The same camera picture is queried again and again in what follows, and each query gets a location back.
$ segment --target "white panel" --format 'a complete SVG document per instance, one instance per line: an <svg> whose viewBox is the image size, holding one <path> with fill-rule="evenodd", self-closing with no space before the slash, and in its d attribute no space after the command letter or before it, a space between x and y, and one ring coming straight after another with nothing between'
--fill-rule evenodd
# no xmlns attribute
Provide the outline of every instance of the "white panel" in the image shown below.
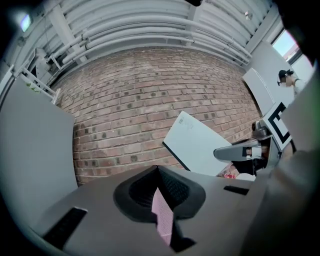
<svg viewBox="0 0 320 256"><path fill-rule="evenodd" d="M250 68L249 71L244 74L243 80L249 86L250 91L259 105L261 114L264 116L275 104L268 87L258 72L253 68Z"/></svg>
<svg viewBox="0 0 320 256"><path fill-rule="evenodd" d="M293 71L295 75L301 79L307 82L311 75L313 74L314 68L310 64L310 61L305 55L302 55L293 65L292 65Z"/></svg>
<svg viewBox="0 0 320 256"><path fill-rule="evenodd" d="M216 176L230 163L216 159L214 151L231 144L184 111L179 114L163 142L191 172Z"/></svg>
<svg viewBox="0 0 320 256"><path fill-rule="evenodd" d="M257 29L257 31L254 33L254 35L246 45L245 49L249 53L251 53L257 47L257 45L261 42L261 40L266 35L268 30L275 23L277 17L279 17L279 11L278 11L278 7L274 4L269 10L268 14L265 16L260 27Z"/></svg>
<svg viewBox="0 0 320 256"><path fill-rule="evenodd" d="M267 42L260 42L252 52L251 62L244 67L247 71L255 69L268 87L275 102L288 102L288 94L278 86L280 70L289 70L292 67L286 60Z"/></svg>

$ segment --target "pink cloth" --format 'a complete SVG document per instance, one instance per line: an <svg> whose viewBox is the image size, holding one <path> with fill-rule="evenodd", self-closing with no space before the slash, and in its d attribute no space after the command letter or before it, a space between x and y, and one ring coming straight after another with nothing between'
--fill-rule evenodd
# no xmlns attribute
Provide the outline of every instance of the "pink cloth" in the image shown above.
<svg viewBox="0 0 320 256"><path fill-rule="evenodd" d="M151 211L157 216L158 225L156 229L159 235L167 245L170 245L174 213L162 196L159 188L154 193Z"/></svg>

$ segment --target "white railing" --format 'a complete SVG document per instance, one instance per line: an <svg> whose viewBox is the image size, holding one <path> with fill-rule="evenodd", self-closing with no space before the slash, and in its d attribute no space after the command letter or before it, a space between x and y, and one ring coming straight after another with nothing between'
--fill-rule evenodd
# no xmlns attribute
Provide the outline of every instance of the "white railing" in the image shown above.
<svg viewBox="0 0 320 256"><path fill-rule="evenodd" d="M31 88L36 88L40 94L44 94L47 97L49 97L51 99L50 101L52 104L55 105L57 103L57 99L61 91L60 88L56 91L52 90L49 86L45 85L41 80L39 80L36 76L34 76L25 67L21 69L21 72L18 76L27 84L30 84Z"/></svg>
<svg viewBox="0 0 320 256"><path fill-rule="evenodd" d="M45 85L41 80L39 80L36 76L34 76L29 70L25 67L20 67L18 72L13 73L14 65L12 65L9 70L4 75L3 79L0 82L0 95L5 90L5 87L8 84L12 84L17 78L21 78L26 85L30 84L30 88L35 92L40 94L44 94L46 97L50 99L52 104L57 103L58 96L60 94L61 89L54 91L49 86Z"/></svg>

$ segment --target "red brick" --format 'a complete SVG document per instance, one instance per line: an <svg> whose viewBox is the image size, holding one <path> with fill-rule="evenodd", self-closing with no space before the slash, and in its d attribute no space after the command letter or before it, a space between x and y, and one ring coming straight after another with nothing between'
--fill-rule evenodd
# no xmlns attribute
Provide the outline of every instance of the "red brick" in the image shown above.
<svg viewBox="0 0 320 256"><path fill-rule="evenodd" d="M115 162L117 165L125 165L130 163L141 162L141 161L149 161L152 159L154 159L153 152L145 152L145 153L119 156L115 159Z"/></svg>
<svg viewBox="0 0 320 256"><path fill-rule="evenodd" d="M138 124L120 128L121 135L136 134L136 133L139 133L139 132L140 132L140 126Z"/></svg>
<svg viewBox="0 0 320 256"><path fill-rule="evenodd" d="M155 130L151 133L153 139L164 138L167 136L169 129Z"/></svg>
<svg viewBox="0 0 320 256"><path fill-rule="evenodd" d="M159 86L164 85L163 81L148 81L148 82L141 82L135 85L135 88L143 88L143 87L150 87L150 86Z"/></svg>
<svg viewBox="0 0 320 256"><path fill-rule="evenodd" d="M110 167L110 166L114 166L114 165L115 165L115 161L113 158L99 160L100 167Z"/></svg>
<svg viewBox="0 0 320 256"><path fill-rule="evenodd" d="M156 112L161 112L161 111L166 111L171 109L172 109L172 104L162 104L162 105L141 107L139 111L140 111L140 114L142 115L142 114L156 113Z"/></svg>
<svg viewBox="0 0 320 256"><path fill-rule="evenodd" d="M224 124L226 122L230 122L231 118L229 116L219 117L213 120L216 125Z"/></svg>
<svg viewBox="0 0 320 256"><path fill-rule="evenodd" d="M144 142L141 144L141 146L143 151L153 150L153 149L163 147L161 139Z"/></svg>
<svg viewBox="0 0 320 256"><path fill-rule="evenodd" d="M132 143L137 143L137 142L146 142L151 139L151 134L150 133L139 133L139 134L134 134L134 135L128 135L123 137L123 144L132 144Z"/></svg>
<svg viewBox="0 0 320 256"><path fill-rule="evenodd" d="M154 113L154 114L147 114L148 121L157 121L157 120L163 120L166 119L166 115L164 112L161 113Z"/></svg>
<svg viewBox="0 0 320 256"><path fill-rule="evenodd" d="M136 117L113 121L111 123L111 127L114 129L114 128L123 127L123 126L130 126L130 125L146 123L147 121L148 121L147 116L139 115Z"/></svg>
<svg viewBox="0 0 320 256"><path fill-rule="evenodd" d="M182 91L181 90L168 90L168 94L170 96L182 95Z"/></svg>
<svg viewBox="0 0 320 256"><path fill-rule="evenodd" d="M80 152L79 153L79 158L80 159L90 159L91 158L91 152L90 151Z"/></svg>
<svg viewBox="0 0 320 256"><path fill-rule="evenodd" d="M98 149L91 152L92 158L106 158L122 155L123 151L121 147Z"/></svg>
<svg viewBox="0 0 320 256"><path fill-rule="evenodd" d="M103 132L111 129L111 123L110 122L105 122L102 124L98 124L94 127L92 127L92 132L93 133L98 133L98 132Z"/></svg>
<svg viewBox="0 0 320 256"><path fill-rule="evenodd" d="M124 153L125 154L131 154L135 152L140 152L141 151L141 144L131 144L131 145L125 145L123 147Z"/></svg>
<svg viewBox="0 0 320 256"><path fill-rule="evenodd" d="M190 108L191 107L191 102L190 101L175 102L175 103L172 103L172 106L173 106L173 108L175 110L184 109L184 108Z"/></svg>
<svg viewBox="0 0 320 256"><path fill-rule="evenodd" d="M161 120L161 121L156 121L151 123L143 123L141 124L140 128L142 132L152 131L156 129L171 127L174 124L174 122L175 122L175 119L168 119L168 120Z"/></svg>
<svg viewBox="0 0 320 256"><path fill-rule="evenodd" d="M147 99L144 101L146 106L153 106L153 105L158 105L162 103L162 99L161 98L151 98L151 99Z"/></svg>
<svg viewBox="0 0 320 256"><path fill-rule="evenodd" d="M243 70L206 53L143 48L115 53L75 70L61 88L75 117L78 184L147 165L179 166L161 142L181 111L235 142L251 136L259 113Z"/></svg>
<svg viewBox="0 0 320 256"><path fill-rule="evenodd" d="M165 158L171 156L171 153L166 148L157 149L154 151L154 158Z"/></svg>
<svg viewBox="0 0 320 256"><path fill-rule="evenodd" d="M225 131L225 130L227 130L227 129L229 129L229 128L230 128L230 127L229 127L229 124L228 124L228 123L224 123L224 124L221 125L222 131Z"/></svg>

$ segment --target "black mesh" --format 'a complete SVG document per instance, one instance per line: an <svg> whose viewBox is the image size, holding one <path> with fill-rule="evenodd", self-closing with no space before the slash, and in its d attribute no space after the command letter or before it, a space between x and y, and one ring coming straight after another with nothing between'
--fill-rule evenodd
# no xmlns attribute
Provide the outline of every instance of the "black mesh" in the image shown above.
<svg viewBox="0 0 320 256"><path fill-rule="evenodd" d="M140 206L151 211L154 194L158 187L159 173L154 170L138 179L129 187L129 196Z"/></svg>
<svg viewBox="0 0 320 256"><path fill-rule="evenodd" d="M175 207L182 204L189 196L189 188L164 171L159 171L161 179L159 179L159 190L163 195L170 209L173 211Z"/></svg>
<svg viewBox="0 0 320 256"><path fill-rule="evenodd" d="M199 184L164 166L152 166L119 184L114 202L131 220L156 223L157 216L151 210L157 188L177 220L192 218L206 199Z"/></svg>

